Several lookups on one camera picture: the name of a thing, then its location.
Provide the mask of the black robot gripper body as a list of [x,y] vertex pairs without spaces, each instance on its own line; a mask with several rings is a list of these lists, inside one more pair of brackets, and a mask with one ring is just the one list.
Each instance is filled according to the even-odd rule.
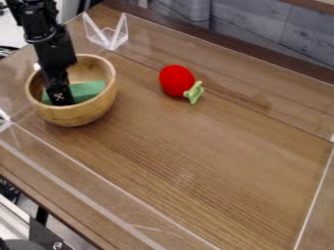
[[57,22],[55,0],[5,0],[5,4],[33,46],[49,85],[68,84],[67,69],[77,58],[67,26]]

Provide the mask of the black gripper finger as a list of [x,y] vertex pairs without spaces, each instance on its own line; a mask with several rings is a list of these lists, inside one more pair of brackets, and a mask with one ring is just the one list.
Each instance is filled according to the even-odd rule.
[[44,88],[44,103],[57,106],[76,103],[68,83],[48,85]]

